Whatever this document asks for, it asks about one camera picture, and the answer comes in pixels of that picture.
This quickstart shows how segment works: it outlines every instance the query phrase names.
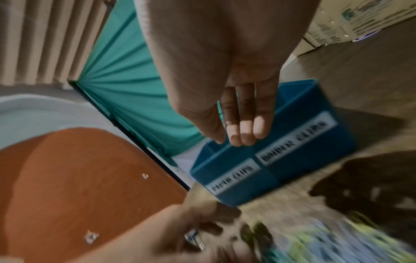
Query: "teal cloth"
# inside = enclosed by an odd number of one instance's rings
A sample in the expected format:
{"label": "teal cloth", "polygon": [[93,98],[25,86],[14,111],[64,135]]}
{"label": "teal cloth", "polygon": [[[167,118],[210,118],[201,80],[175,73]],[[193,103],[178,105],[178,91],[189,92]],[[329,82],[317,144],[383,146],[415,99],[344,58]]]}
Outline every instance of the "teal cloth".
{"label": "teal cloth", "polygon": [[171,156],[204,139],[169,104],[133,0],[117,2],[76,84],[108,116],[171,164]]}

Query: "black pole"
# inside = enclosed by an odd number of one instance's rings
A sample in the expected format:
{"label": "black pole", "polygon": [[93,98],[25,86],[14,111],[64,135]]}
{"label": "black pole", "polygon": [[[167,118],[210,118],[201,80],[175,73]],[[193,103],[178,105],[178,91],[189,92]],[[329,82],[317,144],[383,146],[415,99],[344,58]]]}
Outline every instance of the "black pole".
{"label": "black pole", "polygon": [[116,119],[107,116],[89,97],[85,92],[78,86],[75,81],[68,81],[68,83],[75,89],[81,96],[91,103],[102,115],[104,115],[115,127],[121,130],[130,140],[132,140],[145,154],[153,159],[165,172],[167,172],[173,179],[175,179],[183,188],[189,191],[189,186],[184,183],[169,167],[167,167],[163,162],[161,162],[149,149],[136,138],[134,134],[129,132],[123,125],[121,125]]}

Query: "person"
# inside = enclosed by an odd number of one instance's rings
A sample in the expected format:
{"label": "person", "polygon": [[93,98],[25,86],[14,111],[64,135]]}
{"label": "person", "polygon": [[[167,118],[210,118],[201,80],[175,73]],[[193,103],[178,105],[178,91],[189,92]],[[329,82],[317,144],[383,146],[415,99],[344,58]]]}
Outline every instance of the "person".
{"label": "person", "polygon": [[[135,0],[139,23],[173,109],[201,133],[253,145],[271,128],[280,70],[319,0]],[[217,102],[224,115],[219,117]],[[188,252],[191,229],[240,215],[219,203],[176,205],[73,263],[254,262],[242,241]]]}

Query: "vertical slat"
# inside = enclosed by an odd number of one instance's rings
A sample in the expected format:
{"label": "vertical slat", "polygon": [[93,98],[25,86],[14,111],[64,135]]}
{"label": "vertical slat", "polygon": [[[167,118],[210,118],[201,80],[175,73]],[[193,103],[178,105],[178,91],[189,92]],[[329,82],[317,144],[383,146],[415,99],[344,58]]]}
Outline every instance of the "vertical slat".
{"label": "vertical slat", "polygon": [[75,8],[69,21],[64,45],[55,71],[55,78],[61,83],[68,78],[92,4],[92,0],[77,0],[75,2]]}
{"label": "vertical slat", "polygon": [[55,0],[53,3],[48,33],[39,66],[38,82],[44,84],[53,82],[56,64],[61,53],[73,6],[74,0]]}
{"label": "vertical slat", "polygon": [[90,55],[97,34],[99,33],[98,31],[103,22],[106,11],[107,7],[103,1],[95,0],[84,33],[82,34],[74,62],[72,63],[69,79],[77,80],[81,74],[81,71]]}
{"label": "vertical slat", "polygon": [[52,0],[28,1],[17,64],[18,78],[25,84],[36,84],[51,8]]}
{"label": "vertical slat", "polygon": [[8,4],[0,2],[1,34],[0,83],[13,85],[16,77],[20,40],[25,16],[26,0],[10,0]]}

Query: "white label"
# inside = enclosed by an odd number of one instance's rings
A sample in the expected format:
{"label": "white label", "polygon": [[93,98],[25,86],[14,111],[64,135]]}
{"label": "white label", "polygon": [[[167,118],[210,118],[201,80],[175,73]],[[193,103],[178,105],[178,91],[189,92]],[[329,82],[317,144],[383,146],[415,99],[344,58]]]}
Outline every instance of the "white label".
{"label": "white label", "polygon": [[260,171],[260,166],[253,159],[249,158],[210,182],[205,187],[213,195],[217,196],[258,171]]}
{"label": "white label", "polygon": [[323,111],[255,155],[262,164],[268,166],[337,125],[329,112]]}

